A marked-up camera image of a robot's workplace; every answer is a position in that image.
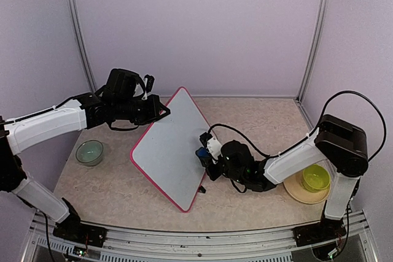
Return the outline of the blue whiteboard eraser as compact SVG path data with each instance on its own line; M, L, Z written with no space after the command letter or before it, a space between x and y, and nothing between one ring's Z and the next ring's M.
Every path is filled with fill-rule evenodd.
M209 153L208 151L204 148L204 147L200 147L196 152L195 152L196 156L199 158L208 158L209 157Z

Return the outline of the pink framed whiteboard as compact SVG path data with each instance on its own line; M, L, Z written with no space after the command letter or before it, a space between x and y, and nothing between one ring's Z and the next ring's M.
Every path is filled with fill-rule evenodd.
M187 213L205 175L195 152L209 123L184 87L178 88L166 106L170 114L148 126L131 149L130 160L169 201Z

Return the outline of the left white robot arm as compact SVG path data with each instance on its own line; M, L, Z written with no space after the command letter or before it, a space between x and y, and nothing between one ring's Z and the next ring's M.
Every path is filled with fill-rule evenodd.
M51 108L24 117L1 120L1 191L13 193L40 210L72 240L86 234L85 225L73 206L57 198L22 168L22 151L55 137L107 124L114 130L117 120L133 129L168 116L171 111L152 94L154 77L112 69L105 85L94 93L70 97Z

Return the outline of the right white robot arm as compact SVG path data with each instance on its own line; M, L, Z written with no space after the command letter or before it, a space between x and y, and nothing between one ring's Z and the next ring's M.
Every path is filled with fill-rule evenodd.
M232 140L221 144L211 133L200 136L195 154L212 181L224 176L246 190L265 192L290 176L321 161L336 169L324 218L314 226L314 235L326 240L338 229L361 176L368 169L365 131L332 115L323 115L317 128L286 151L257 161L248 145Z

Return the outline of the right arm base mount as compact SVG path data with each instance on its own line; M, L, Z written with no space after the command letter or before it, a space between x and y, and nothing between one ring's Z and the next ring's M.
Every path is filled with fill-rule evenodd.
M347 233L343 219L331 220L324 214L317 223L297 226L292 231L297 247L329 241Z

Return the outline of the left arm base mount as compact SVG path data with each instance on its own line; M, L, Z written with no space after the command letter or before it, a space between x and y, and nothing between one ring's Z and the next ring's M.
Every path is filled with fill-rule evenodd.
M61 223L56 223L53 235L67 241L102 248L107 229L82 223L79 214L71 203L65 198L62 198L62 200L68 208L69 215Z

